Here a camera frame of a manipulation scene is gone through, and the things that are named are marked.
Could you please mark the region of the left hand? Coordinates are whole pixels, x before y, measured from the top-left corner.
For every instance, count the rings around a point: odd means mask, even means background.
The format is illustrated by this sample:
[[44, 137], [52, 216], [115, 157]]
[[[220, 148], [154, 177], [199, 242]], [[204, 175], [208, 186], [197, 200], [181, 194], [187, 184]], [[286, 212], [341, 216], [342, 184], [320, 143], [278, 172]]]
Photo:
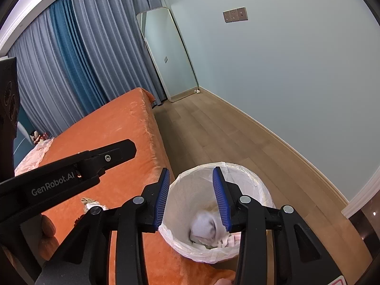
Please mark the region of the left hand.
[[42, 237], [38, 244], [39, 255], [46, 261], [50, 260], [59, 247], [59, 242], [55, 237], [56, 228], [52, 220], [46, 215], [41, 217]]

